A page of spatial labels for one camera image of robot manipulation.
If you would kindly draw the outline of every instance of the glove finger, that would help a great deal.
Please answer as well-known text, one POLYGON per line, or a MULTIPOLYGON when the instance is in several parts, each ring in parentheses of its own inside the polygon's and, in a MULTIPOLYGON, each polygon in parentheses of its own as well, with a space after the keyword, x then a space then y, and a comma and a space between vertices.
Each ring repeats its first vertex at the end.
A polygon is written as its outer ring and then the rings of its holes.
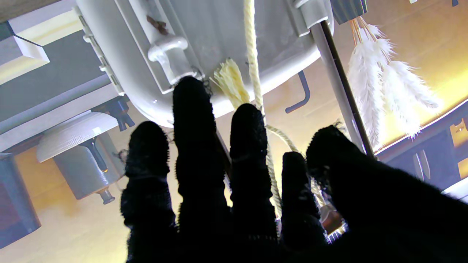
POLYGON ((241 105, 231 125, 231 200, 239 235, 277 237, 271 181, 266 165, 267 135, 263 116, 251 104, 241 105))
POLYGON ((166 135, 153 122, 143 122, 130 137, 125 165, 129 182, 120 203, 124 223, 131 230, 129 262, 154 258, 155 248, 160 249, 157 253, 171 254, 175 246, 176 216, 166 180, 168 150, 166 135))
POLYGON ((210 96, 201 81, 183 78, 174 89, 176 173, 183 197, 179 227, 187 242, 229 232, 224 168, 216 149, 216 123, 210 96))
POLYGON ((281 238, 288 250, 303 251, 326 245, 320 212, 311 192, 306 162, 297 152, 283 155, 283 215, 281 238))
POLYGON ((379 195, 375 180, 382 175, 376 160, 369 158, 336 127, 320 129, 307 149, 307 168, 350 227, 372 217, 362 205, 369 196, 379 195))

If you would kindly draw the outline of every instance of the gray container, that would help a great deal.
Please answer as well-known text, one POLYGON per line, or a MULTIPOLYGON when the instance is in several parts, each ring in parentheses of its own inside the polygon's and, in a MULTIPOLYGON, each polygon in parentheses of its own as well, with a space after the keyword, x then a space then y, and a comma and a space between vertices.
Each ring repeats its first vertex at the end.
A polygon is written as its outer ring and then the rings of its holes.
POLYGON ((55 156, 54 161, 76 199, 98 193, 104 204, 108 204, 115 199, 108 190, 109 185, 124 175, 124 166, 116 153, 105 132, 95 138, 92 146, 77 145, 55 156))

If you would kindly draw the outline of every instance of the gloved hand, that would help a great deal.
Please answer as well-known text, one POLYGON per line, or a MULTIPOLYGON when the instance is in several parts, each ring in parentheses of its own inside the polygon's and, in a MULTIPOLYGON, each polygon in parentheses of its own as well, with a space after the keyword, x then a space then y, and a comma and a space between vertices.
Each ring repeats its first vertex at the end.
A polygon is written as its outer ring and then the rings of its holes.
POLYGON ((283 156, 278 238, 260 111, 244 104, 233 116, 230 208, 224 197, 225 171, 216 148, 209 95, 202 82, 191 77, 182 79, 173 95, 175 172, 183 197, 178 224, 166 179, 168 141, 158 125, 144 122, 130 139, 129 182, 121 199, 124 223, 131 231, 127 262, 466 258, 460 241, 468 234, 466 204, 367 157, 333 126, 314 135, 307 162, 299 153, 283 156), (331 195, 350 226, 331 245, 319 222, 310 175, 331 195))
POLYGON ((121 212, 131 230, 127 262, 168 259, 279 262, 288 253, 326 244, 310 176, 299 153, 283 163, 283 217, 278 240, 271 182, 265 164, 263 116, 244 104, 232 120, 233 207, 224 197, 225 171, 216 148, 216 123, 202 82, 184 78, 174 89, 175 172, 183 197, 178 225, 171 208, 168 141, 161 128, 144 122, 131 135, 126 160, 127 188, 121 212))

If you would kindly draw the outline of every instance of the metal bracket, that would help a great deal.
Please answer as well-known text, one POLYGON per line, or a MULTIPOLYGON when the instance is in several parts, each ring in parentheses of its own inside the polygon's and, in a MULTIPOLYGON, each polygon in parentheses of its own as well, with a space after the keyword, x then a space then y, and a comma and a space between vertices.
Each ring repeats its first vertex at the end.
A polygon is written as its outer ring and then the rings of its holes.
POLYGON ((302 88, 304 89, 304 93, 306 94, 306 97, 305 97, 302 101, 300 101, 300 102, 294 104, 293 106, 287 107, 287 108, 285 109, 285 112, 286 112, 286 113, 291 113, 291 112, 293 112, 293 111, 299 109, 300 107, 306 105, 307 102, 310 100, 310 89, 309 89, 309 85, 307 84, 307 79, 306 79, 306 76, 305 76, 305 74, 304 74, 304 71, 301 70, 301 71, 299 71, 299 73, 297 73, 297 74, 299 75, 300 82, 301 82, 301 84, 302 84, 302 88))

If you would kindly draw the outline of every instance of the metal pole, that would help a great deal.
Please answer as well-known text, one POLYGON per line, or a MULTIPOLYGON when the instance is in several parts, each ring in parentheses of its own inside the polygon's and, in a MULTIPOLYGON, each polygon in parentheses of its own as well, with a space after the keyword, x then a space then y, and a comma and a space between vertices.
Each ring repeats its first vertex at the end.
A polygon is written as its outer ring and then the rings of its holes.
POLYGON ((343 114, 344 122, 348 128, 351 140, 360 150, 368 156, 374 157, 373 150, 366 130, 359 115, 358 107, 354 101, 346 73, 341 64, 340 57, 333 43, 333 36, 328 28, 327 21, 322 21, 311 27, 310 31, 317 43, 322 61, 327 67, 328 77, 330 78, 333 91, 335 92, 338 105, 343 114))

